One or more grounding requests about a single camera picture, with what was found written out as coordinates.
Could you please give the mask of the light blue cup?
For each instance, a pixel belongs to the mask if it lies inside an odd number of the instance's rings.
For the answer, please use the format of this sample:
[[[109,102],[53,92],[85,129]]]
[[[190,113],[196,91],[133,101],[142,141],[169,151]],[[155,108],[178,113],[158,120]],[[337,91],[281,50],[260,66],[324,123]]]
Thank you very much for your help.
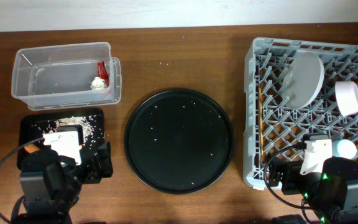
[[[333,152],[333,156],[335,157],[352,159],[357,154],[357,148],[352,141],[348,139],[341,139],[333,142],[332,152]]]

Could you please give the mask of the orange carrot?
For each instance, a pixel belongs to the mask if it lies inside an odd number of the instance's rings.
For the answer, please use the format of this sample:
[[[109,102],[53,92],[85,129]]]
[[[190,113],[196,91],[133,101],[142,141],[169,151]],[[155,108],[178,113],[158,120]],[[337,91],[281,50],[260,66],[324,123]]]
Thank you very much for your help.
[[[24,150],[25,150],[25,152],[31,154],[33,152],[39,151],[40,148],[38,146],[36,146],[34,143],[32,143],[32,144],[28,144],[28,145],[24,146]]]

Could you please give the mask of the white napkin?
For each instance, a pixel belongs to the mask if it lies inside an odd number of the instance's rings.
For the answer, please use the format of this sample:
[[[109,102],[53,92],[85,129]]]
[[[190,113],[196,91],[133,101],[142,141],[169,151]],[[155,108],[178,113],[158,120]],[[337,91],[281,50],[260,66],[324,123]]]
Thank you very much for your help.
[[[95,77],[90,85],[92,90],[102,90],[107,87],[106,81],[100,77]]]

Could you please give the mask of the red sauce packet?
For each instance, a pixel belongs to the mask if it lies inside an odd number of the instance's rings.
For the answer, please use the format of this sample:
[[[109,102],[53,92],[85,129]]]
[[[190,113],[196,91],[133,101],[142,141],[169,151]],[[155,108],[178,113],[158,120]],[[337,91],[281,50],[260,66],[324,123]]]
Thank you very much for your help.
[[[100,79],[104,80],[105,87],[109,87],[109,73],[103,61],[97,63],[97,74]]]

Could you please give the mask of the grey plate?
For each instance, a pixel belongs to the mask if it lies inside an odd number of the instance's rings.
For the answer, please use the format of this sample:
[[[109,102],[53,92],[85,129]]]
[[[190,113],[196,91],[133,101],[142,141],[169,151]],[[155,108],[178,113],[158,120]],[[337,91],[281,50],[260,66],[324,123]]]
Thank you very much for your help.
[[[280,96],[285,106],[297,110],[311,104],[324,81],[324,65],[313,52],[301,52],[290,64],[282,80]]]

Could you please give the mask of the pink white bowl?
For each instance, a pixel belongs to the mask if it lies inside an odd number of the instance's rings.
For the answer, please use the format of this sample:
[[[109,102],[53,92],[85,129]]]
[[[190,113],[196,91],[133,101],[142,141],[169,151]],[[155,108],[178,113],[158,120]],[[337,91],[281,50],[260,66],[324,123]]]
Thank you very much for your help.
[[[342,116],[358,113],[358,86],[355,82],[336,82],[335,96]]]

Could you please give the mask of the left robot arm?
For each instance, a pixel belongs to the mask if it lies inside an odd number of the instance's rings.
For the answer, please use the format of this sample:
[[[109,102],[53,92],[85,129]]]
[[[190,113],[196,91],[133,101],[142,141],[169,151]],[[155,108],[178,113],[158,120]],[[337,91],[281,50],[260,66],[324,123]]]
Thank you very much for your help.
[[[81,149],[79,125],[59,127],[44,134],[42,142],[44,149],[21,160],[24,194],[12,210],[12,223],[71,223],[69,211],[79,201],[82,186],[113,174],[110,143]]]

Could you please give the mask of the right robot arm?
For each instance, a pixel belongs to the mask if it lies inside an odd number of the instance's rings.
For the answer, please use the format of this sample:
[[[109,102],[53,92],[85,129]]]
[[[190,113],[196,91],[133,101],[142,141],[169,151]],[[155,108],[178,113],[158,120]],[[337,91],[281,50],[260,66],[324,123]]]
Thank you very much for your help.
[[[274,218],[275,223],[307,223],[312,211],[320,223],[358,223],[358,162],[332,154],[333,142],[325,134],[303,139],[269,157],[264,168],[268,190],[281,185],[284,195],[300,194],[300,205],[279,197],[302,215]]]

